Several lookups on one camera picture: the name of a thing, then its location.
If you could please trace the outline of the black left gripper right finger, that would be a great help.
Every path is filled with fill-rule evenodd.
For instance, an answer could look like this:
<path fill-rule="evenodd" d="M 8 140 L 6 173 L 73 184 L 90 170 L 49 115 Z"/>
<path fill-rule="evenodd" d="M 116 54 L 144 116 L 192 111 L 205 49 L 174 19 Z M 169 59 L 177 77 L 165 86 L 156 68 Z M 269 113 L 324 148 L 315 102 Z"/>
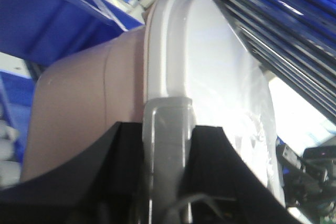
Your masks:
<path fill-rule="evenodd" d="M 194 223 L 298 223 L 243 162 L 221 127 L 196 126 L 180 195 L 205 194 L 223 217 L 203 202 L 192 204 Z"/>

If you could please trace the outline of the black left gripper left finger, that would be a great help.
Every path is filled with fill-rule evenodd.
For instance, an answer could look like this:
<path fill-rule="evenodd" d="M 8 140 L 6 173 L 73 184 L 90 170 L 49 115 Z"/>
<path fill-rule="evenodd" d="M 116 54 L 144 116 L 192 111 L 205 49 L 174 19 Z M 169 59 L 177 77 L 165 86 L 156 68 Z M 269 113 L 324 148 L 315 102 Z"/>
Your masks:
<path fill-rule="evenodd" d="M 117 122 L 71 160 L 2 190 L 1 223 L 128 223 L 142 163 L 142 124 Z"/>

